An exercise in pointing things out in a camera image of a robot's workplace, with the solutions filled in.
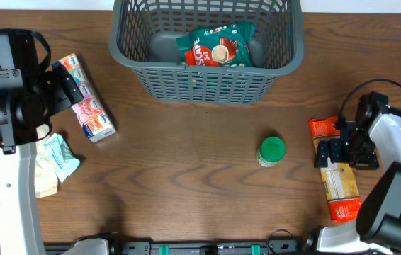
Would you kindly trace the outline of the orange spaghetti packet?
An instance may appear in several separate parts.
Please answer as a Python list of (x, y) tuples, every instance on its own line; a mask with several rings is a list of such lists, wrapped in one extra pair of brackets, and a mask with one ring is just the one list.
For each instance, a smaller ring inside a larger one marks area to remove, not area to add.
[[(316, 159), (319, 141), (339, 138), (339, 131), (334, 128), (336, 121), (336, 117), (309, 120)], [(361, 198), (354, 173), (348, 164), (332, 163), (330, 157), (328, 163), (328, 167), (318, 169), (320, 170), (331, 220), (337, 223), (355, 220), (361, 207)]]

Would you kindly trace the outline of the colourful tissue pack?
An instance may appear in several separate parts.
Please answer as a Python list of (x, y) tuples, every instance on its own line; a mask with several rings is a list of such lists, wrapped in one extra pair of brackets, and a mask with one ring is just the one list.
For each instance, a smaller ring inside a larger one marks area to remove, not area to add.
[(93, 143), (116, 133), (116, 128), (101, 104), (95, 89), (88, 80), (77, 56), (72, 53), (52, 63), (52, 67), (65, 67), (80, 90), (83, 100), (72, 110), (85, 136)]

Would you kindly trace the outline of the green lid jar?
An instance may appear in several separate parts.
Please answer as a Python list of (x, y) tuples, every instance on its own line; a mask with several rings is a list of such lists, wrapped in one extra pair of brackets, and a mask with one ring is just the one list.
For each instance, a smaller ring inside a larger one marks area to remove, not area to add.
[(279, 137), (265, 138), (256, 151), (257, 161), (264, 167), (277, 165), (285, 155), (286, 144)]

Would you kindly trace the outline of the light teal small pouch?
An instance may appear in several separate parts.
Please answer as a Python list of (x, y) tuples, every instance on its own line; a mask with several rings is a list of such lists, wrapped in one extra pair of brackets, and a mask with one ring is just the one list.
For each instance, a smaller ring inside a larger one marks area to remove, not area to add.
[(71, 149), (60, 134), (52, 134), (49, 139), (44, 141), (44, 147), (54, 166), (56, 176), (63, 183), (78, 168), (80, 160), (72, 154)]

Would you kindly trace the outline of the beige grain bag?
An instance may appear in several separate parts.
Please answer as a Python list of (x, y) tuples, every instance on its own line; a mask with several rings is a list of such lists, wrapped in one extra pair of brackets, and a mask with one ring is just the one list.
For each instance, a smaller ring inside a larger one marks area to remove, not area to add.
[(37, 141), (37, 155), (35, 159), (35, 196), (44, 198), (56, 194), (58, 187), (58, 178), (54, 166), (49, 159), (44, 147), (44, 141)]

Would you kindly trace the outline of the green Nescafe coffee bag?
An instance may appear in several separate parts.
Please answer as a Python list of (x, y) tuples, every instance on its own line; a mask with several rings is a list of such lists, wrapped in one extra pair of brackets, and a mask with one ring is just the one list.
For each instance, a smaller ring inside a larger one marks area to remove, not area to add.
[(210, 67), (252, 67), (249, 44), (256, 26), (247, 21), (199, 28), (176, 39), (181, 61)]

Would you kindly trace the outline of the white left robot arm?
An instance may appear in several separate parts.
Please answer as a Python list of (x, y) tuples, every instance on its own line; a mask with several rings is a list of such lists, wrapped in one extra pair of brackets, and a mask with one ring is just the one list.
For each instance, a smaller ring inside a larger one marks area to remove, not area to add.
[(44, 37), (0, 29), (0, 254), (44, 254), (35, 197), (37, 129), (83, 95), (67, 69), (38, 59)]

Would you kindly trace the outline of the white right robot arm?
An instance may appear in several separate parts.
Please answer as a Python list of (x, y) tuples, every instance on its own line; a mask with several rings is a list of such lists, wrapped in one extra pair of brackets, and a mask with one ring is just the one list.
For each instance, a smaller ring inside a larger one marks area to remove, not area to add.
[(315, 166), (346, 164), (357, 170), (385, 173), (368, 194), (357, 218), (309, 234), (304, 250), (324, 254), (401, 254), (401, 110), (377, 92), (360, 97), (353, 121), (334, 126), (338, 138), (321, 141)]

